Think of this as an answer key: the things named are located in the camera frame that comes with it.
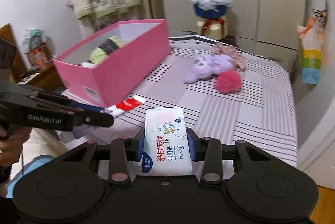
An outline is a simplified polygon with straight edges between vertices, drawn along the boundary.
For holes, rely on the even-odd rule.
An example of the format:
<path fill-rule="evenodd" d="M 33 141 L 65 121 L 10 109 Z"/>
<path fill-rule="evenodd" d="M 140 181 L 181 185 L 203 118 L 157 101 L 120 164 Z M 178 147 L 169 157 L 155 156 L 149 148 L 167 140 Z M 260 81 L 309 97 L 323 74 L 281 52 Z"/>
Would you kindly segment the person's left hand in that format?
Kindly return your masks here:
<path fill-rule="evenodd" d="M 32 128 L 21 127 L 8 139 L 1 140 L 1 167 L 9 167 L 20 159 L 23 144 L 29 140 Z"/>

